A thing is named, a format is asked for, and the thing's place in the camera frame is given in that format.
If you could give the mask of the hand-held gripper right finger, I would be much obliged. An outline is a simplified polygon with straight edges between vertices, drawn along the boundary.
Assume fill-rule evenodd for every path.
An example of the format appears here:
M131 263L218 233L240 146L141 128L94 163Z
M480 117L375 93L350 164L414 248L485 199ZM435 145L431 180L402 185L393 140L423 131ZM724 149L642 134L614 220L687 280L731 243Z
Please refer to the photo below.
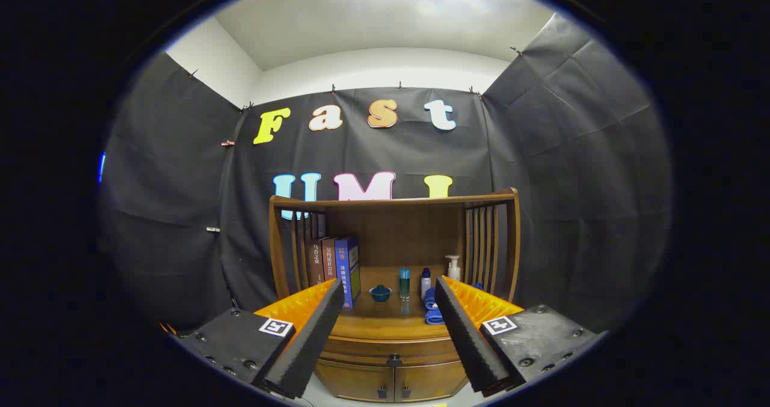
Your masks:
M605 339L548 305L520 308L446 276L435 299L471 388L484 397L537 384Z

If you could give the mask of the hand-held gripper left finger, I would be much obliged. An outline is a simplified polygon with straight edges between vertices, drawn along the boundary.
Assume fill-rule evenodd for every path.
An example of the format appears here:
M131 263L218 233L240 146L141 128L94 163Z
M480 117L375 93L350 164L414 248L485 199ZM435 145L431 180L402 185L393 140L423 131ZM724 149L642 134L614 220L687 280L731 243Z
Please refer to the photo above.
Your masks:
M339 279L289 295L258 311L230 308L171 339L226 379L287 399L303 396L343 308Z

